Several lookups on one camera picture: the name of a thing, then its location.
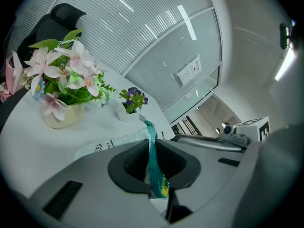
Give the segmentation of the green patterned pencil pouch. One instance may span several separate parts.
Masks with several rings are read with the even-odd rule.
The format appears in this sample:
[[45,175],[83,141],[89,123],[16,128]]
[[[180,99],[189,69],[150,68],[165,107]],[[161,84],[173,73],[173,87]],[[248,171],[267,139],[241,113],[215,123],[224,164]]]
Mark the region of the green patterned pencil pouch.
[[74,160],[77,160],[88,154],[92,154],[99,151],[104,151],[110,148],[117,147],[122,144],[131,143],[134,141],[149,140],[149,183],[151,184],[152,193],[158,199],[165,199],[169,196],[169,181],[161,171],[157,163],[156,158],[156,139],[157,132],[155,124],[147,120],[143,115],[139,115],[139,120],[146,126],[141,128],[138,132],[116,137],[112,139],[101,139],[97,142],[91,143],[84,147],[81,147],[75,154]]

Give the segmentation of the black metal railing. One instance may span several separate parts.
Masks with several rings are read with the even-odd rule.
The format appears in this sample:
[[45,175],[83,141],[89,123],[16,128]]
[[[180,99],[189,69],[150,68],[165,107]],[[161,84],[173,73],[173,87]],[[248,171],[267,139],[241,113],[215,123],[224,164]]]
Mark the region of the black metal railing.
[[188,116],[184,117],[181,121],[177,122],[171,128],[175,135],[186,134],[202,136],[201,132]]

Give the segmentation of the pink flowers in cream pot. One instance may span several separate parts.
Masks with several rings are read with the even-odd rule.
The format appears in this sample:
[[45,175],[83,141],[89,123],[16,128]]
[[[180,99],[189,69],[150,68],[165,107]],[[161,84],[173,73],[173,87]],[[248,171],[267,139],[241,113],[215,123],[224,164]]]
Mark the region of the pink flowers in cream pot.
[[86,103],[100,107],[110,100],[116,88],[106,84],[99,60],[80,42],[82,30],[70,31],[62,41],[46,39],[31,45],[28,68],[15,79],[30,90],[41,104],[47,126],[61,129],[77,122]]

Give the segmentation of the pink paper bag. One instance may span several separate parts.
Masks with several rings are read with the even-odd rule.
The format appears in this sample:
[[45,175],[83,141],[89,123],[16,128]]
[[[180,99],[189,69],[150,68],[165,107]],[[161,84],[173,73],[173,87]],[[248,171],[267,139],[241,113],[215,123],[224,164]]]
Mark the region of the pink paper bag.
[[4,103],[10,96],[14,95],[23,86],[19,83],[23,74],[23,67],[16,52],[12,52],[10,59],[11,65],[6,59],[5,63],[5,82],[0,84],[0,102]]

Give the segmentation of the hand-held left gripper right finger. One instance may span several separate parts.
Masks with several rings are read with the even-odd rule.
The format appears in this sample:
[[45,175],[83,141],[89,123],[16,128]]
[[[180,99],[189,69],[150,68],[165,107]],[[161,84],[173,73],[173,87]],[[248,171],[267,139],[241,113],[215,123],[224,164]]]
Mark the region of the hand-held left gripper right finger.
[[277,210],[297,179],[297,127],[286,126],[243,153],[157,140],[169,180],[172,224],[259,224]]

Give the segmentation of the small purple flower plant pot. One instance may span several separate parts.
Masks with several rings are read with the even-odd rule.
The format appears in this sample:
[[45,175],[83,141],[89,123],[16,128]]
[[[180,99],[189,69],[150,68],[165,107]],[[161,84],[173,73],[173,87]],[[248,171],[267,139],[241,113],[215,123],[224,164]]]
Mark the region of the small purple flower plant pot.
[[141,92],[136,87],[131,87],[127,90],[123,89],[119,93],[119,97],[124,99],[117,105],[116,114],[122,122],[132,122],[140,119],[140,111],[143,105],[148,104],[148,98],[144,92]]

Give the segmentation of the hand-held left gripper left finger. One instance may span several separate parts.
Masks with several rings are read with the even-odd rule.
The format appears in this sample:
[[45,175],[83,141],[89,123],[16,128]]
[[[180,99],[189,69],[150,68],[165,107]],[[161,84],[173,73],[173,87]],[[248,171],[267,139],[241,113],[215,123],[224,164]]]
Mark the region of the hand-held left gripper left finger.
[[54,228],[162,228],[144,182],[149,141],[81,157],[45,181],[30,201]]

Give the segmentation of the black office chair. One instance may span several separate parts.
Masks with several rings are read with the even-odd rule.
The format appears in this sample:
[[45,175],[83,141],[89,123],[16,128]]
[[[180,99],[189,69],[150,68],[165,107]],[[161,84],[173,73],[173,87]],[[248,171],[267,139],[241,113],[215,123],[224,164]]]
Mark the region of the black office chair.
[[[18,47],[17,54],[21,61],[29,59],[29,53],[33,51],[29,46],[37,42],[46,39],[62,41],[69,32],[76,30],[77,22],[85,14],[67,3],[56,5],[49,14],[40,19],[30,35]],[[27,92],[27,89],[22,89],[8,98],[6,102],[0,104],[0,133],[12,110]]]

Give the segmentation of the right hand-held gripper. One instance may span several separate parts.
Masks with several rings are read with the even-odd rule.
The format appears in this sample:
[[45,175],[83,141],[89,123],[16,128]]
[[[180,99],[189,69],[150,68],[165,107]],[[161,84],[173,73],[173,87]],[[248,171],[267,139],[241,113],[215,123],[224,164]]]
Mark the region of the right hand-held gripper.
[[263,141],[270,134],[268,117],[248,120],[233,126],[235,133],[220,133],[219,138],[179,134],[175,136],[175,141],[202,149],[243,152],[251,143]]

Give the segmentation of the white paper notice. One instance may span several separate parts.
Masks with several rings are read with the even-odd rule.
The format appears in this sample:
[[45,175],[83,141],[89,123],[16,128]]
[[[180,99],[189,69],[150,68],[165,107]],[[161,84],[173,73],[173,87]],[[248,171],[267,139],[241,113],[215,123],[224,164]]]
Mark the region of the white paper notice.
[[177,73],[177,77],[183,86],[190,82],[193,79],[190,66],[186,65],[180,72]]
[[192,77],[196,77],[202,71],[200,55],[197,55],[191,62],[189,62],[189,69]]

